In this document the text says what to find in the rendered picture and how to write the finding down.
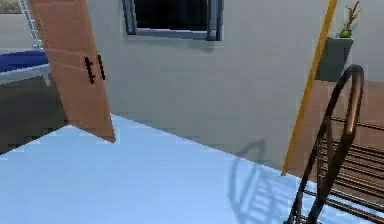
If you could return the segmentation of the grey framed window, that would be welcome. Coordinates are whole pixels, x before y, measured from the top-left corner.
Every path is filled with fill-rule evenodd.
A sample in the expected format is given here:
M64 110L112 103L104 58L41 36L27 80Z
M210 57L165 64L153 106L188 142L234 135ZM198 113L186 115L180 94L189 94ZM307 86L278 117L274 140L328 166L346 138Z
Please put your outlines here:
M121 0L128 35L221 41L224 0Z

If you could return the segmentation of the orange-brown room door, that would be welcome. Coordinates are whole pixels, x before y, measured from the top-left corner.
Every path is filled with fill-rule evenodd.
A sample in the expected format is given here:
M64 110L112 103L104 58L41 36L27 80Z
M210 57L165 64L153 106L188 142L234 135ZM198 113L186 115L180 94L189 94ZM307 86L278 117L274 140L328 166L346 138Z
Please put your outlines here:
M86 0L30 0L30 7L68 123L114 142ZM89 82L84 57L93 63L94 84Z

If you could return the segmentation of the blue mattress bed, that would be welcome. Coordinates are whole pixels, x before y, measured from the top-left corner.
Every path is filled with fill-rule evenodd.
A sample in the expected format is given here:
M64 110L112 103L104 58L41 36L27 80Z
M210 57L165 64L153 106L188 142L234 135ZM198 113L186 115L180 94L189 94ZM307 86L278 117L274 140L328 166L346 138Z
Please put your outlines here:
M47 86L50 65L43 51L30 50L0 54L0 85L42 77Z

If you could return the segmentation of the green potted house plant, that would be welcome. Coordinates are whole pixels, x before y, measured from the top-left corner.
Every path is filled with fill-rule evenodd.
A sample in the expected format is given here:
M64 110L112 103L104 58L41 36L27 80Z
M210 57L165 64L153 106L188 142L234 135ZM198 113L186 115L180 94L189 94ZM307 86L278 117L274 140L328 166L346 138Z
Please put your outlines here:
M362 11L359 6L360 0L357 0L352 6L346 6L344 11L344 23L341 30L337 33L337 38L351 38L353 30L357 26L357 18Z

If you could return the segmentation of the white metal ladder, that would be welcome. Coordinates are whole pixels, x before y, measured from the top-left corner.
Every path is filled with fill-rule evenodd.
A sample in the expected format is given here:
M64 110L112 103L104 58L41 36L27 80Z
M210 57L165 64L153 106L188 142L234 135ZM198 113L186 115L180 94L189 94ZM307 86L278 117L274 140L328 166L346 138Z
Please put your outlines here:
M18 0L18 5L23 14L27 27L32 37L32 47L41 50L43 48L42 41L39 36L39 31L35 23L35 19L30 7L30 0Z

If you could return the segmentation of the yellow door frame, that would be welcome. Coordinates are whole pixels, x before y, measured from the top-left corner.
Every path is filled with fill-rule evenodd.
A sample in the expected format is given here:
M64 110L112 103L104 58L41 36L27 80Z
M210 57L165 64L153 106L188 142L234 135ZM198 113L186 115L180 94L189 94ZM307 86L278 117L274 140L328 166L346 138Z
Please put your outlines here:
M303 91L303 96L302 96L302 99L300 102L300 107L299 107L296 121L295 121L295 124L293 127L293 131L292 131L291 139L290 139L289 146L288 146L288 149L286 152L284 164L282 166L282 171L281 171L282 176L285 176L288 173L289 163L292 159L292 156L293 156L296 144L297 144L298 136L299 136L300 131L301 131L302 122L303 122L304 115L305 115L305 110L306 110L306 107L308 105L308 101L309 101L309 98L311 95L311 90L313 88L315 75L316 75L320 60L321 60L322 52L323 52L323 49L324 49L324 46L326 43L326 39L328 37L328 33L329 33L329 30L331 27L331 23L332 23L332 20L334 17L337 3L338 3L338 0L328 0L328 6L327 6L326 14L324 17L323 24L321 26L316 50L315 50L315 53L314 53L314 56L312 59L311 68L310 68L309 73L308 73L307 81L306 81L305 88Z

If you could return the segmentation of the grey pedestal stand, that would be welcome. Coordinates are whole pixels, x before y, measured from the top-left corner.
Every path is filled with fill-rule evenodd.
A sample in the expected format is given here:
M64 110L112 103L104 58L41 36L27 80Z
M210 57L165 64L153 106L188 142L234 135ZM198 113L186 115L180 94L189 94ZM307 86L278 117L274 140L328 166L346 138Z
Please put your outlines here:
M326 39L315 79L336 82L342 75L354 40L352 38Z

